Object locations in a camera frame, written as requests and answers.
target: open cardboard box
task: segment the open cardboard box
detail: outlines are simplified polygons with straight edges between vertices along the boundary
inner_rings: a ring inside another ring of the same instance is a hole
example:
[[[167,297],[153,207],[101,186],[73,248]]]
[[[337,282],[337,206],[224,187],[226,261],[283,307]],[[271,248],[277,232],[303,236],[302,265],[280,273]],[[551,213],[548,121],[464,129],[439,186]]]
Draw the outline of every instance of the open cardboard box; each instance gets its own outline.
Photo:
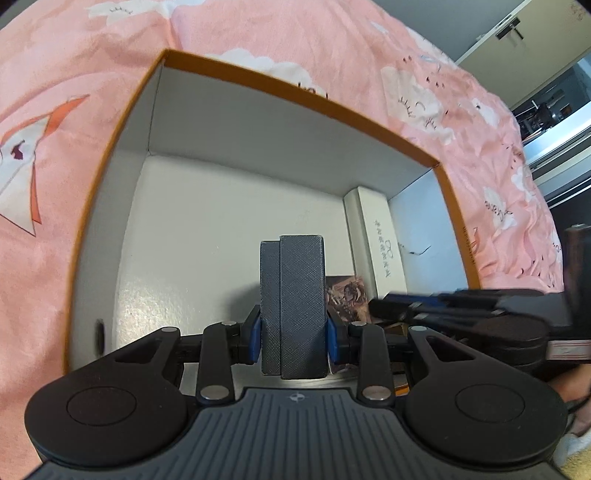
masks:
[[[162,326],[244,320],[263,240],[321,235],[326,274],[352,275],[343,197],[357,186],[391,199],[409,292],[478,286],[443,169],[325,96],[165,51],[119,127],[79,252],[71,368],[96,358],[97,319],[107,351]],[[240,367],[238,384],[281,381]]]

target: white label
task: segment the white label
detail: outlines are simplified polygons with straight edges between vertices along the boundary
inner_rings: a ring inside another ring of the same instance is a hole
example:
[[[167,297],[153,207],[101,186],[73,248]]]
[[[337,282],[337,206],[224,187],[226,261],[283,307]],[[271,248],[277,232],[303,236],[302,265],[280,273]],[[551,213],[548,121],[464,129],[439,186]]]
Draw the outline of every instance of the white label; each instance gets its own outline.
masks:
[[[591,340],[552,340],[546,360],[590,360]]]

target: orange bird print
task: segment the orange bird print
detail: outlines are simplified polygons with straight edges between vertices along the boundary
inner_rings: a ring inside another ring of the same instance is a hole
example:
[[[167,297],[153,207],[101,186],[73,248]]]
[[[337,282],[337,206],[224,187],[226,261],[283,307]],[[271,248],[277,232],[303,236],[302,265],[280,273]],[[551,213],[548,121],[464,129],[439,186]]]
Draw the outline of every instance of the orange bird print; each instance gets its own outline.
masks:
[[[68,100],[54,111],[27,120],[0,140],[0,216],[35,235],[41,224],[35,182],[35,151],[86,96]]]

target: pink bedsheet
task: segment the pink bedsheet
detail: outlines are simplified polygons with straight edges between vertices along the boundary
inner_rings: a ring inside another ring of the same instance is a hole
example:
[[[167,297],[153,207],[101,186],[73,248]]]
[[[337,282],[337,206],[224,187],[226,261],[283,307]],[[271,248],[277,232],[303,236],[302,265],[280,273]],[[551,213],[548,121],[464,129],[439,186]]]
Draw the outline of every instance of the pink bedsheet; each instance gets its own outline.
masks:
[[[563,286],[510,111],[369,0],[38,0],[0,31],[0,478],[38,457],[22,415],[63,372],[70,269],[100,158],[164,48],[329,94],[445,166],[484,287]]]

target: black cable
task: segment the black cable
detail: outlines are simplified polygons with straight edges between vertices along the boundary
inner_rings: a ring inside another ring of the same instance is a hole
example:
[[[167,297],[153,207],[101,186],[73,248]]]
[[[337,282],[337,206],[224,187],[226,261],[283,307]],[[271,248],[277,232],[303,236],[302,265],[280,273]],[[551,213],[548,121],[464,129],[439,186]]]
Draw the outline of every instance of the black cable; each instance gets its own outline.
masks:
[[[567,409],[569,414],[577,413],[581,408],[583,408],[586,403],[591,399],[591,393],[589,393],[585,398],[581,400],[573,400],[572,402],[567,402]]]

